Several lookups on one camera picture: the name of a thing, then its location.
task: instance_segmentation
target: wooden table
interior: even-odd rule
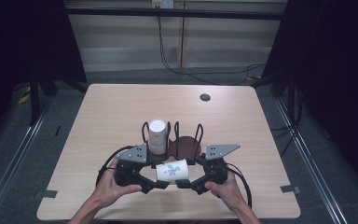
[[[203,93],[211,96],[204,102]],[[263,110],[251,87],[93,84],[84,98],[63,148],[49,190],[37,211],[42,220],[70,219],[95,187],[98,170],[117,149],[143,143],[145,121],[180,122],[180,135],[193,136],[199,123],[207,144],[241,144],[225,156],[237,165],[253,194],[253,208],[260,218],[294,218],[300,210],[272,138]],[[155,178],[155,170],[142,175]],[[199,165],[189,166],[190,181],[204,175]],[[241,181],[237,178],[246,198]],[[198,195],[191,189],[153,189],[120,198],[96,218],[111,220],[232,219],[235,214],[211,192]]]

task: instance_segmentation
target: black wire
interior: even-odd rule
[[[234,164],[231,164],[231,163],[227,163],[227,165],[230,165],[230,166],[234,167],[235,169],[237,169],[238,172],[243,176],[241,170],[237,166],[235,166]]]
[[[101,178],[103,177],[103,173],[105,172],[105,170],[108,168],[107,165],[109,164],[109,162],[121,151],[133,148],[134,146],[126,146],[126,147],[122,147],[120,149],[118,149],[116,152],[114,152],[109,159],[107,159],[107,161],[103,164],[103,167],[101,167],[101,169],[98,172],[97,175],[97,180],[95,181],[95,187],[98,185],[98,183],[100,182]]]
[[[284,126],[284,127],[281,127],[281,128],[273,128],[273,129],[270,129],[272,132],[277,132],[277,131],[283,131],[283,130],[286,130],[286,129],[289,129],[291,128],[290,125],[288,126]]]
[[[281,154],[280,154],[281,157],[284,155],[284,153],[286,152],[287,148],[289,148],[289,146],[292,143],[293,139],[296,137],[297,132],[298,132],[298,125],[299,125],[299,123],[301,121],[301,118],[302,118],[302,109],[303,109],[304,97],[301,94],[301,92],[300,92],[298,87],[296,88],[296,95],[297,95],[296,103],[297,103],[297,106],[298,106],[297,118],[294,121],[294,125],[289,127],[291,129],[291,131],[293,132],[293,134],[292,134],[292,137],[290,138],[289,142],[286,144],[286,147],[281,152]]]
[[[310,38],[309,38],[309,41],[308,41],[308,44],[305,48],[305,52],[303,55],[307,55],[308,51],[310,50],[310,44],[311,44],[311,41],[312,41],[312,38],[315,36],[315,33],[316,33],[316,29],[317,29],[317,26],[318,26],[318,23],[319,23],[319,20],[320,18],[322,17],[322,14],[323,14],[323,11],[324,11],[324,7],[326,5],[328,0],[324,0],[324,3],[322,4],[322,7],[321,7],[321,10],[319,10],[319,14],[318,14],[318,17],[317,17],[317,20],[315,22],[315,24],[313,25],[312,27],[312,31],[310,33]],[[300,94],[300,91],[299,91],[299,88],[297,87],[296,88],[296,91],[297,91],[297,105],[298,105],[298,117],[297,117],[297,120],[295,121],[295,124],[294,124],[294,128],[295,128],[295,133],[297,131],[297,128],[298,128],[298,124],[301,120],[301,116],[302,116],[302,104],[303,104],[303,96]],[[290,145],[290,143],[292,142],[293,140],[293,136],[292,138],[290,139],[289,143],[287,144],[286,147],[288,147]]]
[[[20,89],[23,89],[23,88],[26,88],[26,87],[29,87],[29,86],[30,86],[30,84],[28,82],[21,83],[21,84],[15,86],[13,91],[17,91],[17,90],[20,90]]]
[[[282,138],[282,137],[284,137],[285,135],[287,135],[288,133],[290,133],[290,130],[289,130],[289,128],[286,128],[286,130],[284,130],[283,133],[280,133],[280,134],[278,134],[278,135],[275,135],[275,136],[274,136],[274,140],[277,140],[277,139],[279,139],[279,138]]]
[[[249,72],[252,70],[255,70],[256,68],[258,68],[259,66],[265,65],[266,63],[255,63],[255,64],[251,64],[249,66],[246,67],[245,70],[241,70],[241,71],[235,71],[235,72],[198,72],[198,73],[186,73],[186,72],[179,72],[179,71],[175,71],[172,68],[170,68],[170,66],[168,65],[167,59],[165,57],[165,51],[164,51],[164,44],[162,41],[162,32],[161,32],[161,17],[157,17],[158,19],[158,37],[159,37],[159,53],[160,53],[160,57],[161,57],[161,61],[162,64],[164,65],[165,68],[167,68],[168,70],[170,70],[171,72],[178,74],[178,75],[183,75],[183,76],[190,76],[193,77],[201,82],[205,82],[211,85],[215,85],[218,86],[219,84],[217,83],[213,83],[210,81],[207,81],[205,79],[201,79],[199,77],[195,77],[195,75],[214,75],[214,74],[240,74],[240,73],[246,73],[246,77],[241,80],[240,82],[237,82],[235,84],[232,84],[231,86],[238,86],[241,83],[246,81],[246,78],[249,77]]]

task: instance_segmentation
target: gray metal bracket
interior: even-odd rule
[[[220,159],[241,147],[240,144],[228,144],[228,145],[208,145],[205,153],[205,160],[211,161]]]
[[[147,161],[147,145],[141,144],[132,147],[128,150],[122,151],[116,155],[116,158],[123,161],[135,161],[139,163],[146,163]]]

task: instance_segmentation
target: person's right hand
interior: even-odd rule
[[[227,174],[227,180],[224,184],[218,185],[214,182],[206,182],[204,187],[211,193],[220,198],[240,219],[241,223],[258,224],[258,220],[252,208],[243,199],[240,188],[238,187],[235,175],[231,172]]]
[[[228,172],[227,180],[224,184],[218,185],[210,181],[205,183],[204,187],[210,190],[214,196],[220,198],[231,211],[235,211],[240,204],[245,203],[235,180],[235,175],[231,172]]]

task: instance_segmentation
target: white cylinder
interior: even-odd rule
[[[187,161],[173,161],[156,166],[157,180],[172,182],[173,180],[188,179]]]
[[[149,125],[149,150],[155,155],[166,152],[167,129],[164,120],[153,119]]]

